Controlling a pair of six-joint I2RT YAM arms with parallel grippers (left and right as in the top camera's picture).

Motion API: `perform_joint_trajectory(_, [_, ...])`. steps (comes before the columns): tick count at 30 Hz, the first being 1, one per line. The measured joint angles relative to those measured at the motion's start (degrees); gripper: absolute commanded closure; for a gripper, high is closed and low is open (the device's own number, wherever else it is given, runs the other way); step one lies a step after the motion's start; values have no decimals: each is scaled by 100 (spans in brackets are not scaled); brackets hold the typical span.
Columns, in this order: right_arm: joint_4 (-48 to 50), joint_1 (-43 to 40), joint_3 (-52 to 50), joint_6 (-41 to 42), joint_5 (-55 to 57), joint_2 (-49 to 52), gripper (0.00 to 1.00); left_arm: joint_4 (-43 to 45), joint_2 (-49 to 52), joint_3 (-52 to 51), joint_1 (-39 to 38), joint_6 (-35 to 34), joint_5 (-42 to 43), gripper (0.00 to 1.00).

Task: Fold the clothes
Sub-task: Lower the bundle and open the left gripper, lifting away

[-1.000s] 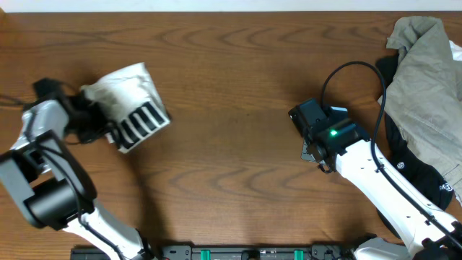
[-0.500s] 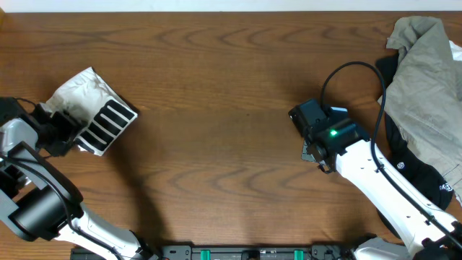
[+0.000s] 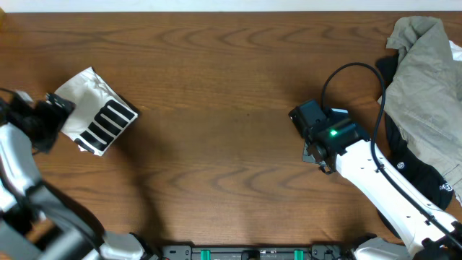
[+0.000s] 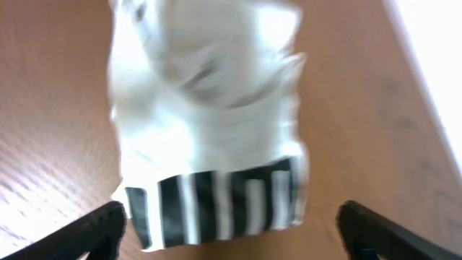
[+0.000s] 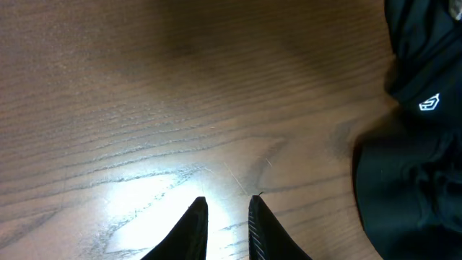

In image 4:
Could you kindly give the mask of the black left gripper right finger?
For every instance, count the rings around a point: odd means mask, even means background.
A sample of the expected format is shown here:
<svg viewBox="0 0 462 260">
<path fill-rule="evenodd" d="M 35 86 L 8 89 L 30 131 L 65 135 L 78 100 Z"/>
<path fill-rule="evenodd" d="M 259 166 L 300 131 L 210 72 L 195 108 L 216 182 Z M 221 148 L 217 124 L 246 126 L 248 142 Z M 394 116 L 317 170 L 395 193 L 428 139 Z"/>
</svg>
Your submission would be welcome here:
<svg viewBox="0 0 462 260">
<path fill-rule="evenodd" d="M 461 260 L 356 201 L 341 205 L 336 221 L 351 260 Z"/>
</svg>

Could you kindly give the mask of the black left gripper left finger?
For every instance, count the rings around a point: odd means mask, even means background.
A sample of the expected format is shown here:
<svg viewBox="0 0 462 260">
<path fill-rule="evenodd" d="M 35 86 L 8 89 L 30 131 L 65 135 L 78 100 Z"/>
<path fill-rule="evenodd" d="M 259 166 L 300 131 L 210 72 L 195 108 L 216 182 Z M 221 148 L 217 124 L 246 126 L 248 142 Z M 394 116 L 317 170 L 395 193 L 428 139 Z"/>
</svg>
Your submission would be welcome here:
<svg viewBox="0 0 462 260">
<path fill-rule="evenodd" d="M 122 203 L 111 201 L 3 260 L 116 260 L 125 228 Z"/>
</svg>

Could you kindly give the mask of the white t-shirt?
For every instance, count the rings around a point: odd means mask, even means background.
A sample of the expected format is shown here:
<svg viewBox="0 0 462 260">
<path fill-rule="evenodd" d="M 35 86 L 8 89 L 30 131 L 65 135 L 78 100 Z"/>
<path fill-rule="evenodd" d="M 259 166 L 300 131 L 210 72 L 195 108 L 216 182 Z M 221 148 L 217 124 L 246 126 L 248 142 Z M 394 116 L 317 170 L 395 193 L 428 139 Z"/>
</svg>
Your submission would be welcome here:
<svg viewBox="0 0 462 260">
<path fill-rule="evenodd" d="M 110 3 L 110 117 L 144 252 L 286 230 L 305 212 L 291 1 Z"/>
</svg>

